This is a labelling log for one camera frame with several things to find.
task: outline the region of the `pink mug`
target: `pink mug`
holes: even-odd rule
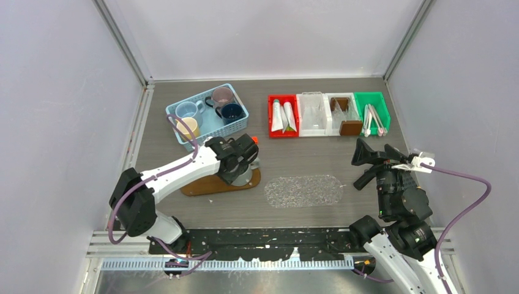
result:
[[[234,94],[227,87],[214,89],[210,97],[206,97],[206,105],[212,108],[223,107],[234,100]]]

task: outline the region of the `mug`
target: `mug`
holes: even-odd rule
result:
[[[216,111],[216,114],[223,119],[225,124],[233,123],[238,119],[245,117],[243,108],[236,103],[230,103],[224,107],[217,107],[214,111]]]
[[[196,119],[194,118],[182,118],[181,119],[185,124],[189,127],[189,129],[195,134],[195,138],[200,136],[200,128],[198,128],[198,123]],[[177,129],[184,134],[188,139],[194,139],[191,137],[191,134],[189,134],[189,131],[184,127],[184,125],[181,122],[177,122]]]
[[[202,126],[202,112],[205,111],[203,101],[194,102],[182,102],[175,109],[175,115],[179,118],[194,118],[199,126]]]
[[[219,87],[214,89],[210,97],[206,97],[206,105],[212,108],[224,107],[233,101],[234,94],[227,87]]]

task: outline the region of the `black mounting plate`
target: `black mounting plate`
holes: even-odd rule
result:
[[[356,248],[347,228],[251,228],[187,230],[193,255],[212,251],[209,260],[286,260],[297,247],[300,260],[341,260],[342,253],[365,252]],[[150,242],[150,254],[167,254]]]

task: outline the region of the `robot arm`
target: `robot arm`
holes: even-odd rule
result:
[[[196,159],[187,166],[174,170],[192,158],[192,154],[154,170],[137,173],[134,168],[122,172],[110,198],[112,209],[122,196],[139,182],[156,176],[129,195],[117,212],[117,217],[128,236],[146,235],[161,239],[167,244],[175,242],[182,234],[179,222],[157,211],[155,205],[175,190],[197,179],[218,175],[232,184],[249,168],[258,155],[258,146],[248,135],[226,141],[222,137],[208,138],[199,147]]]
[[[433,214],[429,199],[424,190],[405,181],[405,177],[410,177],[409,172],[431,172],[421,163],[435,165],[429,154],[405,156],[389,145],[384,146],[384,151],[374,151],[357,139],[351,164],[373,166],[354,187],[361,190],[376,177],[378,217],[394,223],[382,229],[374,218],[365,216],[353,223],[350,230],[357,238],[357,245],[377,259],[403,293],[447,293],[434,259],[438,242],[425,222]],[[449,275],[443,272],[451,292],[456,293]]]

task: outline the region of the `wooden base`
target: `wooden base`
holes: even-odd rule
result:
[[[237,190],[245,190],[256,187],[261,181],[261,172],[257,168],[252,170],[252,179],[248,184],[236,187],[225,184],[217,175],[205,176],[198,179],[190,184],[185,185],[180,191],[187,196],[199,196],[222,192],[231,192]]]

